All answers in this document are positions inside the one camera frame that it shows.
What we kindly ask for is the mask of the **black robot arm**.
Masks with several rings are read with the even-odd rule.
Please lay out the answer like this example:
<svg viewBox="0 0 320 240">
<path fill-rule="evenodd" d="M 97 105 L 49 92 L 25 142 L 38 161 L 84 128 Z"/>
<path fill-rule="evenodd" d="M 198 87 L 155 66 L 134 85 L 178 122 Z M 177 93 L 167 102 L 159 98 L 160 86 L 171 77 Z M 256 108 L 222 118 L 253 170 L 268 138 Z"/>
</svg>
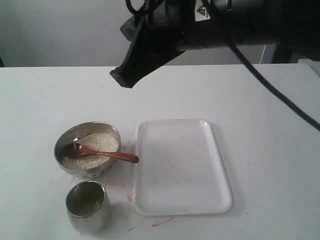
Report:
<svg viewBox="0 0 320 240">
<path fill-rule="evenodd" d="M 282 44 L 320 59 L 317 0 L 211 0 L 223 29 L 237 46 Z M 200 0 L 146 0 L 120 28 L 130 41 L 123 63 L 110 75 L 124 88 L 189 50 L 225 47 L 216 21 Z"/>
</svg>

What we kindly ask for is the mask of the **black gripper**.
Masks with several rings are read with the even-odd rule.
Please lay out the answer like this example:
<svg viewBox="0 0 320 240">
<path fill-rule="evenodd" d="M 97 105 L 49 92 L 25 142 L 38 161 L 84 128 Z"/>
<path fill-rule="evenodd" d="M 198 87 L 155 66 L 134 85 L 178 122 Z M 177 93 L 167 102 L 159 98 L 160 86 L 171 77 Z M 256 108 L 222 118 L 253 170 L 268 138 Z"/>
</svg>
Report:
<svg viewBox="0 0 320 240">
<path fill-rule="evenodd" d="M 185 51 L 209 49 L 212 17 L 201 0 L 145 0 L 140 8 L 125 2 L 131 17 L 120 27 L 130 42 L 122 64 L 110 71 L 123 88 L 141 79 Z"/>
</svg>

